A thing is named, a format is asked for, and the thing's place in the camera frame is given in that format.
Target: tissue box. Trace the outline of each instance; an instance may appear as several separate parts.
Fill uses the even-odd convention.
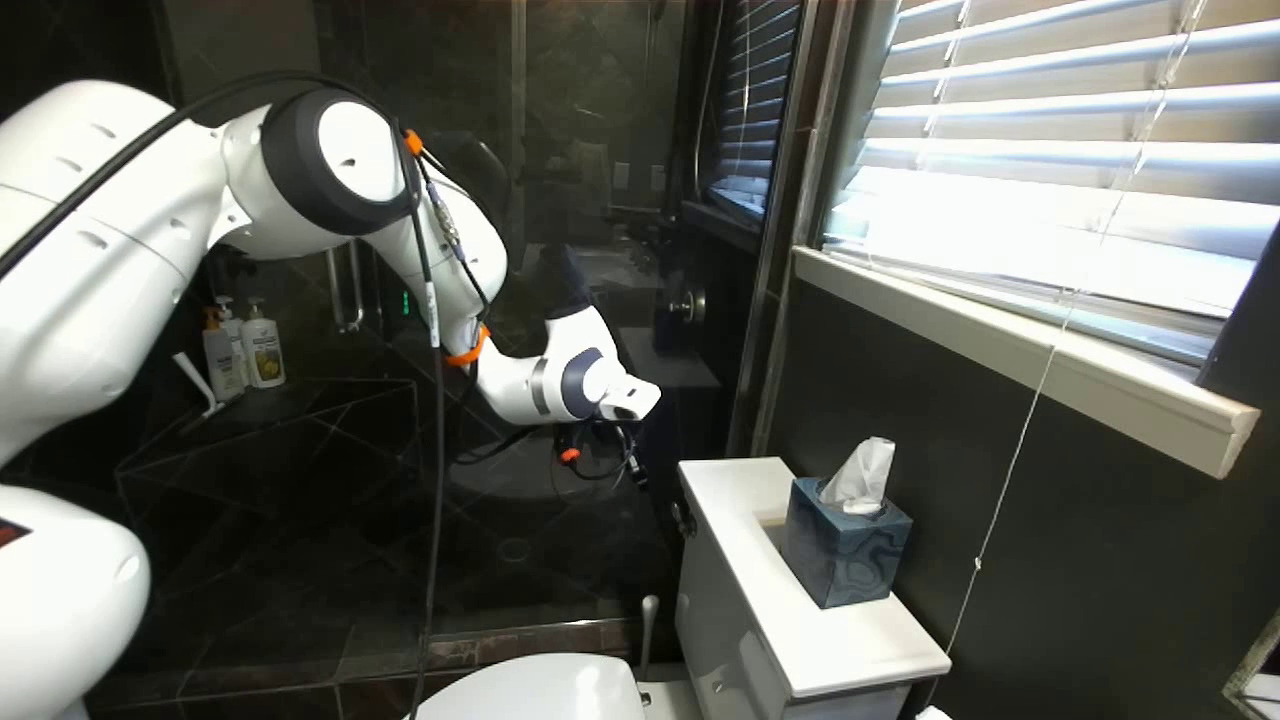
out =
[[[877,516],[819,504],[819,482],[794,477],[786,564],[819,609],[879,600],[912,537],[912,516],[883,502]]]

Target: soap bottle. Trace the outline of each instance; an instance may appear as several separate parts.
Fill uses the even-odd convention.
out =
[[[206,364],[211,398],[220,405],[228,405],[232,398],[242,391],[242,375],[235,371],[232,339],[228,339],[214,308],[205,314],[205,364]]]
[[[248,348],[248,386],[279,390],[285,386],[279,330],[275,319],[265,317],[261,302],[248,302],[242,348]]]
[[[214,319],[232,348],[232,386],[239,398],[248,390],[248,348],[242,348],[242,319],[235,317],[232,296],[214,296]]]

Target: black cable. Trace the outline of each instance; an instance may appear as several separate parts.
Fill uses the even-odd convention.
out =
[[[484,296],[484,288],[478,288],[478,282],[475,282],[475,274],[470,274],[470,264],[467,264],[467,257],[464,257],[464,250],[461,250],[461,242],[454,242],[454,230],[450,230],[450,220],[448,220],[448,212],[445,212],[445,203],[441,203],[441,194],[437,194],[432,172],[427,172],[424,165],[415,165],[415,172],[421,172],[421,180],[424,180],[424,189],[427,189],[427,201],[432,201],[427,209],[432,209],[432,220],[437,220],[437,230],[441,230],[441,235],[445,235],[445,250],[448,250],[450,259],[464,270],[464,275],[467,275],[478,308],[487,308],[487,296]]]
[[[116,157],[109,157],[84,186],[74,186],[64,201],[54,201],[5,257],[0,257],[0,282],[23,259],[33,257],[45,235],[64,226],[91,194],[99,194],[121,167],[127,167],[143,150],[153,150],[158,137],[167,137],[175,125],[191,122],[198,108],[211,108],[228,97],[242,97],[256,89],[275,89],[275,84],[322,84],[322,89],[339,89],[353,91],[347,84],[330,79],[330,78],[317,78],[317,74],[256,74],[242,79],[232,79],[206,97],[197,97],[191,103],[158,117],[153,127],[143,127],[134,142],[127,142]]]
[[[450,464],[493,462],[493,457],[507,454],[513,445],[518,445],[522,438],[533,438],[533,430],[515,430],[515,431],[507,431],[507,438],[499,438],[499,439],[493,439],[493,445],[484,445],[475,454],[454,457]]]
[[[566,472],[571,472],[575,482],[582,482],[582,483],[600,483],[600,482],[621,482],[621,477],[626,477],[622,438],[616,438],[607,419],[571,424],[571,430],[564,430],[564,439],[559,439],[559,445],[587,450],[575,464],[566,464]]]
[[[410,189],[410,167],[415,161],[409,157],[409,150],[400,143],[400,165],[403,165],[403,180]],[[427,296],[437,305],[437,288],[432,288],[432,264],[427,264],[427,235],[424,235],[424,226],[415,220],[415,209],[409,212],[410,218],[410,235],[415,235],[415,257],[421,257],[421,274],[424,274],[424,285],[427,285]],[[424,588],[424,617],[421,617],[421,631],[415,631],[415,675],[410,675],[410,697],[409,697],[409,711],[403,716],[415,716],[415,704],[424,702],[424,675],[427,675],[427,642],[432,642],[432,624],[437,624],[437,583],[441,583],[441,545],[445,545],[445,504],[448,504],[448,431],[445,431],[445,419],[448,419],[448,409],[445,409],[445,348],[437,343],[432,348],[432,371],[437,371],[437,510],[432,510],[432,545],[427,545],[427,588]]]

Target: window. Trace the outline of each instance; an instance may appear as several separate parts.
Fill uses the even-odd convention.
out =
[[[1280,716],[1280,612],[1262,628],[1262,638],[1248,648],[1238,674],[1229,686],[1229,697],[1252,716]]]
[[[900,0],[879,30],[824,250],[1196,375],[1280,218],[1280,4]]]
[[[716,203],[761,220],[785,125],[801,0],[735,0],[727,8],[727,25],[716,167],[706,194]]]

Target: toilet tank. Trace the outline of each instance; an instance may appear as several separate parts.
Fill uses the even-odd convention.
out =
[[[785,462],[684,462],[676,631],[704,720],[894,720],[942,675],[939,646],[888,596],[817,609],[776,552]]]

